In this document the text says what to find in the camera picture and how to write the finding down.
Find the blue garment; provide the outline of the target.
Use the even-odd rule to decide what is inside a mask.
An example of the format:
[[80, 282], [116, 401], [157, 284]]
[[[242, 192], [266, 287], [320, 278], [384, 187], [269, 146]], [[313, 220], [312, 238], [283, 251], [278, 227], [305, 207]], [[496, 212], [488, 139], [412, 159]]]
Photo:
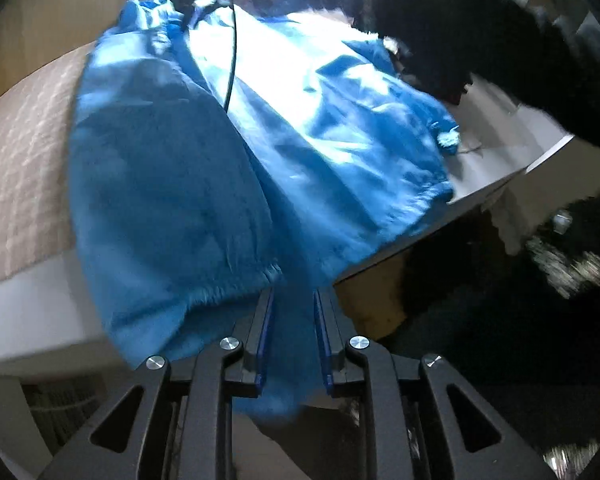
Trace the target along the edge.
[[458, 144], [374, 35], [129, 0], [87, 58], [68, 148], [76, 253], [107, 336], [134, 366], [187, 358], [272, 288], [264, 391], [242, 409], [292, 416], [321, 381], [315, 289], [442, 216]]

